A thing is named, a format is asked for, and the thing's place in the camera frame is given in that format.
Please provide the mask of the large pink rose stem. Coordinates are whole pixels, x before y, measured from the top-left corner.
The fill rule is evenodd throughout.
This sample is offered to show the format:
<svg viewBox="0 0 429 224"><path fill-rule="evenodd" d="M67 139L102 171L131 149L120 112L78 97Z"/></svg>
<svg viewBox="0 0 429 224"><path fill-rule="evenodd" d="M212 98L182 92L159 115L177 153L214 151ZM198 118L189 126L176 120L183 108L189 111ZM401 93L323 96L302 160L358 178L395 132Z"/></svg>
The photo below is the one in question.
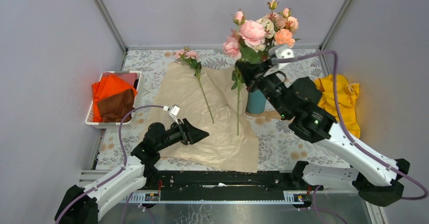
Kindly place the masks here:
<svg viewBox="0 0 429 224"><path fill-rule="evenodd" d="M258 63L260 55L254 48L263 45L265 42L266 31L263 25L253 20L247 20L241 10L234 14L233 22L236 27L231 30L231 35L227 36L223 43L224 54L236 62ZM232 80L231 89L237 92L236 130L239 134L241 90L244 79L237 66L232 71Z"/></svg>

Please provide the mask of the peach rose stem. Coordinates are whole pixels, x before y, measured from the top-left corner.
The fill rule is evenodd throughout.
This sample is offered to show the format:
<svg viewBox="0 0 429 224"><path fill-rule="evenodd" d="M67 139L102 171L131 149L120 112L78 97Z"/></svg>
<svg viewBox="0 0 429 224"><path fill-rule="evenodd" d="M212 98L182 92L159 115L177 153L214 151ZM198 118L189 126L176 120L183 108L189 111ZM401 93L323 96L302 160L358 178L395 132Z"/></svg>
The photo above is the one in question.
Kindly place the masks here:
<svg viewBox="0 0 429 224"><path fill-rule="evenodd" d="M277 9L279 2L276 0L271 0L269 2L267 2L268 8L270 10L270 12L268 12L267 14L265 14L263 16L263 18L265 19L269 19L271 21L276 21L278 18L281 18L282 15L279 15L278 13L275 12L275 10Z"/></svg>

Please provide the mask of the peach kraft wrapping paper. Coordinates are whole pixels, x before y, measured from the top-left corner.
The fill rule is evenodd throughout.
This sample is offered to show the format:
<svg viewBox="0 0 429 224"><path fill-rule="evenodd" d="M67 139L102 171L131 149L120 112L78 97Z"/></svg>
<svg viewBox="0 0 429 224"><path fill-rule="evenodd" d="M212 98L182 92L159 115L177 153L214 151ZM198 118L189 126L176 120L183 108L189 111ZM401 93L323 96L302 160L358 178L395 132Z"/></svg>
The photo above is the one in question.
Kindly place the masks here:
<svg viewBox="0 0 429 224"><path fill-rule="evenodd" d="M259 139L246 118L248 93L241 90L239 134L236 126L237 92L231 66L226 69L203 67L197 80L190 66L170 63L154 99L155 105L178 105L179 119L186 118L209 137L193 145L173 144L159 153L205 166L240 172L257 172Z"/></svg>

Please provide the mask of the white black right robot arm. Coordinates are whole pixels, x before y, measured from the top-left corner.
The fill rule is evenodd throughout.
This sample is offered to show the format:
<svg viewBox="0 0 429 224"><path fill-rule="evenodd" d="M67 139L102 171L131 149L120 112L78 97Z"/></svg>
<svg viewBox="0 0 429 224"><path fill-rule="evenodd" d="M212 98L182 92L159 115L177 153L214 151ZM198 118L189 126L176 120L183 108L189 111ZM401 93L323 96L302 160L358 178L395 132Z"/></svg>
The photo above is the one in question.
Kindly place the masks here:
<svg viewBox="0 0 429 224"><path fill-rule="evenodd" d="M402 174L410 164L405 159L385 158L376 161L377 152L355 137L348 138L336 118L318 106L322 93L308 77L295 80L290 86L283 82L284 73L268 73L271 65L236 62L249 92L259 90L279 113L289 120L289 129L300 139L323 147L345 160L350 167L326 167L298 161L290 174L291 185L330 187L350 190L363 200L381 207L403 197Z"/></svg>

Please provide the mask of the pink bud rose stem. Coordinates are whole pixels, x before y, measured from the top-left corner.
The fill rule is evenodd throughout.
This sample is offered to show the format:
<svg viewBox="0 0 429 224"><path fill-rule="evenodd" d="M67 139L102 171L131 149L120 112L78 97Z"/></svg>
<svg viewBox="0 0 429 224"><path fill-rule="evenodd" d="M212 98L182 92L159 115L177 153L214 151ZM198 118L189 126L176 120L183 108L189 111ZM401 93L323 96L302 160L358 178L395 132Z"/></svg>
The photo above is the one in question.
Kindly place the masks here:
<svg viewBox="0 0 429 224"><path fill-rule="evenodd" d="M299 22L292 16L291 8L284 8L274 20L277 31L274 34L274 40L277 44L285 44L290 49L294 47L296 39L293 37L298 29Z"/></svg>

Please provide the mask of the brown paper ribbon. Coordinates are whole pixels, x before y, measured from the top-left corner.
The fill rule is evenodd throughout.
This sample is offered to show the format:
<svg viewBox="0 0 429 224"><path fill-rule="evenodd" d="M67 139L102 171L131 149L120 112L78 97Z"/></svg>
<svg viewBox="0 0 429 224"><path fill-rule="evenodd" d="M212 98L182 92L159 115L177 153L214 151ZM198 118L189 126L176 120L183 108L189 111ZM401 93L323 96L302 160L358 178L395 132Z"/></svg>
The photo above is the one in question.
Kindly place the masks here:
<svg viewBox="0 0 429 224"><path fill-rule="evenodd" d="M278 114L278 112L275 111L275 110L264 111L264 112L262 112L260 114L252 114L252 113L249 113L247 111L245 111L245 113L246 113L246 115L249 115L249 116L255 117L255 118L257 118L257 117L265 117L265 118L268 118L268 119L276 119L276 120L281 120L282 119L281 115Z"/></svg>

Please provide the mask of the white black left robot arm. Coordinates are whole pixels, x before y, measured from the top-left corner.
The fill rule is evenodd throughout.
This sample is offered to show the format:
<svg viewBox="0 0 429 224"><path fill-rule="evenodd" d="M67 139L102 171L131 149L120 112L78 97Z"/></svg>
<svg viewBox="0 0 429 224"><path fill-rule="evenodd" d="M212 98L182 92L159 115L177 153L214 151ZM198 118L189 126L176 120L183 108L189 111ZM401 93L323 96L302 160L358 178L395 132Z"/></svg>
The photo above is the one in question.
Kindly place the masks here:
<svg viewBox="0 0 429 224"><path fill-rule="evenodd" d="M127 156L124 164L102 178L84 186L74 185L67 191L55 215L56 223L98 223L119 201L141 188L159 190L160 150L173 144L193 145L209 133L191 125L187 119L174 122L166 129L160 122L151 124L143 140Z"/></svg>

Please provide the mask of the cream rose stem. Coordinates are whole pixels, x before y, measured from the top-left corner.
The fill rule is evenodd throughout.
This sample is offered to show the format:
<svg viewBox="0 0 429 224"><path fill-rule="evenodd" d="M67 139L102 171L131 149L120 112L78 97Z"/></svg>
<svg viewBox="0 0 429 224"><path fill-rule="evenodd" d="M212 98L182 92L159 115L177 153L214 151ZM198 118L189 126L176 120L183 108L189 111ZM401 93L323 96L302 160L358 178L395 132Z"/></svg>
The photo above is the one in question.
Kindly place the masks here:
<svg viewBox="0 0 429 224"><path fill-rule="evenodd" d="M268 19L268 18L260 18L256 20L256 22L263 26L266 35L265 35L265 42L261 45L252 47L252 49L256 52L262 52L267 49L267 46L269 46L272 43L274 34L275 34L275 25L274 23Z"/></svg>

